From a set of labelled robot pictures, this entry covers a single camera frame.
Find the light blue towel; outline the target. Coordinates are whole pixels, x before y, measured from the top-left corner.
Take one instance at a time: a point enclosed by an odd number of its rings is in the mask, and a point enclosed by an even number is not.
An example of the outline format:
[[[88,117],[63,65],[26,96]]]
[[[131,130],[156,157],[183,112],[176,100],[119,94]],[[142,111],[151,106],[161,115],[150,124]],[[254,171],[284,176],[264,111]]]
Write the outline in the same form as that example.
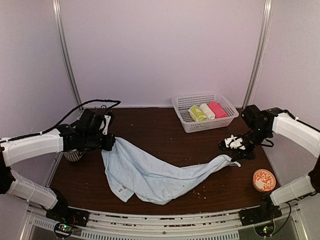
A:
[[[101,152],[105,175],[111,191],[123,202],[133,195],[157,205],[188,193],[211,174],[241,164],[225,154],[205,164],[178,167],[160,160],[118,137],[112,150]]]

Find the green patterned towel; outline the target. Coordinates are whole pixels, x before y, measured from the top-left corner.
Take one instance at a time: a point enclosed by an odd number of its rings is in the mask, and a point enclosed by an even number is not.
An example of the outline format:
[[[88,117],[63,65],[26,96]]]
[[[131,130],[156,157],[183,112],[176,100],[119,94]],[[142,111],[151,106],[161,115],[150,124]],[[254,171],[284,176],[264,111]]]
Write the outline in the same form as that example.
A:
[[[197,105],[190,107],[188,112],[194,122],[203,122],[208,119],[207,115]]]

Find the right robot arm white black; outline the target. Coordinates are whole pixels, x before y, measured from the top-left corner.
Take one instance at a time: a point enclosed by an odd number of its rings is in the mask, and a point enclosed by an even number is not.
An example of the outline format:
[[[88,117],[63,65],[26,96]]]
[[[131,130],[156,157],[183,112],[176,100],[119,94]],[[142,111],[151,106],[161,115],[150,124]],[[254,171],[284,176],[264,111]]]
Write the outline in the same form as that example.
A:
[[[320,131],[299,120],[287,109],[278,107],[260,110],[256,105],[248,105],[241,117],[249,127],[242,135],[231,135],[222,143],[232,152],[232,160],[253,159],[254,148],[270,141],[273,134],[281,135],[309,151],[317,162],[308,174],[273,190],[262,206],[256,210],[259,220],[268,220],[276,207],[283,203],[320,192]]]

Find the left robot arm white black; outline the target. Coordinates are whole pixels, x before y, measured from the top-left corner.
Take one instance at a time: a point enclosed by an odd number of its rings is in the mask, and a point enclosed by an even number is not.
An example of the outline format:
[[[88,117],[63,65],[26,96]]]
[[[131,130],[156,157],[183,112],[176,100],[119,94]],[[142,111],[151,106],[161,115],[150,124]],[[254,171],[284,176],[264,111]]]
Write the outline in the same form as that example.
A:
[[[58,124],[51,130],[29,136],[3,138],[0,141],[0,193],[14,195],[39,204],[61,222],[72,218],[64,197],[56,190],[41,186],[13,171],[11,166],[24,160],[51,153],[64,153],[68,160],[78,161],[85,152],[111,151],[115,135],[109,132],[114,120],[111,112],[101,114],[85,109],[73,125]]]

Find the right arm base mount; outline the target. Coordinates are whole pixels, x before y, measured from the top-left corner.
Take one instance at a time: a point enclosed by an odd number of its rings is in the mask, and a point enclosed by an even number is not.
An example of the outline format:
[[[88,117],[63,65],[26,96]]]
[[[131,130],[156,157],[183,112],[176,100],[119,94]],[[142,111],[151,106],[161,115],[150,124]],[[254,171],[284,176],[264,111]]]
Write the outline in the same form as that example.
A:
[[[268,196],[260,202],[259,206],[242,209],[238,214],[242,226],[249,226],[279,218],[282,216],[282,211]]]

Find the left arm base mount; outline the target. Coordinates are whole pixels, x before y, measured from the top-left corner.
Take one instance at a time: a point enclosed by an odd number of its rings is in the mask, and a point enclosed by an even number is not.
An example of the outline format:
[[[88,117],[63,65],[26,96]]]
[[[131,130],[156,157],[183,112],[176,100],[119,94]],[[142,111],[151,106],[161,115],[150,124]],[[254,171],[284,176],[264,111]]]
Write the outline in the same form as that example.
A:
[[[46,217],[66,225],[86,227],[89,219],[89,212],[69,207],[66,198],[56,189],[52,188],[56,195],[57,203],[51,209],[46,209]]]

